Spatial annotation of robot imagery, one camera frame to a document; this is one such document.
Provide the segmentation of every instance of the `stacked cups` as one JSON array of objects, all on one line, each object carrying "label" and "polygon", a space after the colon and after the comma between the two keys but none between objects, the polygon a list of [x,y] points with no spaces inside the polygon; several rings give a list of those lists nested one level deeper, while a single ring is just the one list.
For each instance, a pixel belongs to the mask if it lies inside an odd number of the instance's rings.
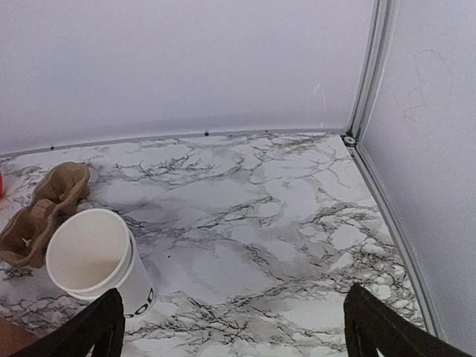
[{"label": "stacked cups", "polygon": [[154,301],[135,238],[110,210],[85,210],[64,222],[51,237],[46,267],[57,286],[81,300],[116,288],[126,318],[144,315]]}]

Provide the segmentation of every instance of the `metal strip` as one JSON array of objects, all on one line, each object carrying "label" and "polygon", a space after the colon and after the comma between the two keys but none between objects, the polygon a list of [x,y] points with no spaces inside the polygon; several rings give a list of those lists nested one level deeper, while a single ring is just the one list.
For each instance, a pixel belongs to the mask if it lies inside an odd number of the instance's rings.
[{"label": "metal strip", "polygon": [[391,20],[395,10],[394,0],[376,0],[370,29],[369,45],[364,62],[364,71],[358,89],[356,104],[348,128],[348,135],[358,139],[365,127],[376,98],[383,59],[388,44]]},{"label": "metal strip", "polygon": [[[343,135],[343,130],[318,130],[318,129],[261,129],[261,130],[240,130],[234,132],[209,132],[209,136],[240,136],[240,135],[265,135],[265,134],[301,134],[301,133],[331,133],[337,135]],[[29,150],[20,150],[14,152],[7,152],[1,153],[0,158],[12,158],[20,155],[29,155],[29,154],[36,154],[38,152],[49,152],[49,151],[57,151],[63,149],[70,149],[72,147],[94,147],[96,145],[113,145],[113,144],[122,144],[122,143],[137,143],[140,141],[148,141],[148,140],[165,140],[165,139],[182,139],[182,138],[201,138],[204,136],[203,132],[196,133],[184,133],[184,134],[168,134],[168,135],[156,135],[156,136],[137,136],[137,137],[129,137],[129,138],[121,138],[121,139],[111,139],[111,140],[102,140],[102,141],[87,141],[77,144],[65,144],[65,145],[57,145],[54,147],[42,147],[38,149],[29,149]]]},{"label": "metal strip", "polygon": [[388,201],[388,197],[385,194],[383,186],[380,183],[375,170],[373,169],[371,160],[361,145],[358,145],[355,148],[350,147],[348,150],[350,151],[358,169],[364,177],[370,192],[373,194],[373,198],[376,200],[377,205],[379,206],[379,210],[388,226],[390,235],[395,242],[403,263],[405,264],[406,272],[408,273],[411,285],[414,288],[415,295],[418,300],[419,307],[422,311],[427,332],[438,337],[439,339],[447,341],[441,328],[440,321],[437,318],[434,302],[430,297],[426,282],[422,278],[423,275],[419,268],[419,264],[416,260],[416,257],[414,256],[413,251],[410,249],[411,246],[409,244],[408,237],[398,220],[395,210]]}]

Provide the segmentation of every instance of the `cup rim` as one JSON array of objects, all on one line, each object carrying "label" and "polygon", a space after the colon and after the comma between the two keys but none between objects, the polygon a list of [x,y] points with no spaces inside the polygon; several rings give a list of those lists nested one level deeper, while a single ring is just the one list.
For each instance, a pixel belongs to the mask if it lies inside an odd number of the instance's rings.
[{"label": "cup rim", "polygon": [[[68,223],[68,221],[72,221],[73,219],[75,219],[75,217],[84,216],[84,215],[86,215],[88,213],[91,213],[91,212],[104,212],[104,213],[107,213],[107,214],[117,218],[120,221],[121,225],[123,226],[123,228],[126,232],[126,236],[125,236],[126,249],[124,249],[124,253],[123,253],[121,259],[119,260],[119,263],[115,266],[114,270],[112,270],[111,273],[106,278],[102,279],[99,283],[97,283],[93,286],[90,286],[88,288],[85,288],[85,289],[69,289],[69,288],[66,288],[64,285],[58,283],[57,279],[55,279],[54,276],[51,274],[50,266],[48,264],[48,262],[50,261],[50,249],[49,249],[49,247],[50,247],[51,243],[54,242],[54,240],[58,239],[58,236],[59,236],[58,232],[60,232],[62,229],[64,229],[64,227]],[[46,270],[48,271],[48,275],[50,276],[50,279],[53,281],[53,283],[56,284],[56,286],[58,286],[60,289],[64,290],[65,292],[73,292],[73,293],[79,294],[79,295],[81,295],[83,293],[90,292],[90,291],[94,291],[95,289],[99,289],[101,286],[106,285],[117,274],[120,267],[124,264],[127,257],[129,256],[129,254],[128,254],[130,252],[130,249],[128,248],[128,243],[130,245],[129,233],[130,233],[130,230],[127,227],[127,224],[122,219],[122,217],[119,216],[117,213],[113,212],[112,210],[108,210],[108,209],[105,209],[105,208],[90,208],[88,210],[82,210],[81,212],[76,213],[75,215],[73,215],[72,217],[70,217],[66,221],[64,221],[64,223],[62,223],[61,226],[59,226],[58,229],[56,229],[56,231],[54,232],[53,236],[50,239],[50,242],[48,243],[48,247],[46,248],[46,255],[45,255]]]}]

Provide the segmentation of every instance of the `paper cup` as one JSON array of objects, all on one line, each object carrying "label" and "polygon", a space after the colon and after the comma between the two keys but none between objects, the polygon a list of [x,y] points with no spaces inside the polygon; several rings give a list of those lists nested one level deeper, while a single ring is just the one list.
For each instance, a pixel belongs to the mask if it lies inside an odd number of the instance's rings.
[{"label": "paper cup", "polygon": [[118,289],[126,318],[144,315],[154,300],[135,238],[110,210],[85,210],[64,222],[51,237],[46,268],[58,287],[81,300]]}]

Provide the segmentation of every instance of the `metal frame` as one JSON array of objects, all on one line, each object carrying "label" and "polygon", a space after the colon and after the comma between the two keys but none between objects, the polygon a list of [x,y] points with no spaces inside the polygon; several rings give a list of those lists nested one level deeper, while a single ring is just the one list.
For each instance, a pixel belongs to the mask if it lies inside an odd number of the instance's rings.
[{"label": "metal frame", "polygon": [[374,4],[364,70],[358,87],[351,122],[347,130],[347,134],[357,140],[362,134],[363,128],[367,125],[376,98],[395,7],[396,1],[394,0],[376,0]]},{"label": "metal frame", "polygon": [[376,100],[379,81],[382,78],[385,64],[385,57],[389,48],[390,34],[396,17],[397,6],[398,0],[375,1],[364,70],[351,124],[347,130],[347,135],[355,139],[355,145],[347,146],[379,206],[380,212],[390,231],[390,235],[405,264],[420,309],[422,310],[427,331],[442,340],[446,340],[440,321],[437,318],[434,302],[429,295],[428,287],[422,278],[421,269],[411,250],[408,236],[405,234],[388,195],[385,194],[384,185],[376,174],[370,156],[359,143],[368,125],[370,113]]}]

